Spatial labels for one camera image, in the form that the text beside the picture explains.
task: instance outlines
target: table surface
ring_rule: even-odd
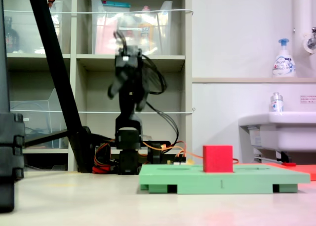
[[[1,226],[315,226],[316,182],[298,193],[141,192],[138,176],[26,172]]]

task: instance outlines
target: shelf board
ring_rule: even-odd
[[[185,62],[185,56],[181,55],[150,55],[148,57],[154,62],[160,72],[179,72]],[[77,55],[77,60],[87,71],[91,72],[114,71],[114,58],[114,55]]]
[[[23,153],[68,153],[68,149],[23,149]]]
[[[70,71],[70,54],[63,54],[66,69]],[[49,71],[45,54],[7,53],[9,71]]]
[[[225,78],[225,77],[195,77],[193,83],[316,83],[316,77],[280,77],[280,78]]]
[[[176,149],[176,150],[170,150],[169,152],[167,152],[166,154],[177,154],[180,150]],[[111,149],[111,154],[119,154],[119,152],[121,152],[121,150],[117,150],[117,149]],[[141,154],[147,154],[147,150],[140,150],[138,151]]]

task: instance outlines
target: clear plastic container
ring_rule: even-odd
[[[62,1],[55,1],[51,16],[62,53],[70,53],[70,14],[61,14],[65,9]],[[18,44],[8,52],[45,54],[40,33],[33,13],[4,12],[5,18],[11,20],[11,30],[18,37]]]
[[[91,0],[92,12],[92,54],[115,54],[120,42],[113,33],[121,31],[127,45],[137,45],[145,55],[171,55],[171,12],[151,12],[148,8],[142,13],[123,13],[127,8],[115,8],[115,14],[103,6],[101,0]],[[161,10],[170,10],[172,1],[165,1]]]
[[[26,140],[67,129],[55,89],[53,89],[48,100],[11,101],[10,109],[12,113],[23,115]],[[66,149],[68,148],[68,138],[46,142],[31,148]]]

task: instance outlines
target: white sink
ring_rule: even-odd
[[[257,149],[316,151],[316,112],[270,112],[245,116],[239,126],[250,131]]]

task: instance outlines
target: green foam board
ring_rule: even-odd
[[[143,165],[141,190],[168,193],[176,185],[178,194],[260,194],[297,192],[298,183],[309,183],[310,175],[265,164],[234,165],[233,173],[205,173],[202,165]]]

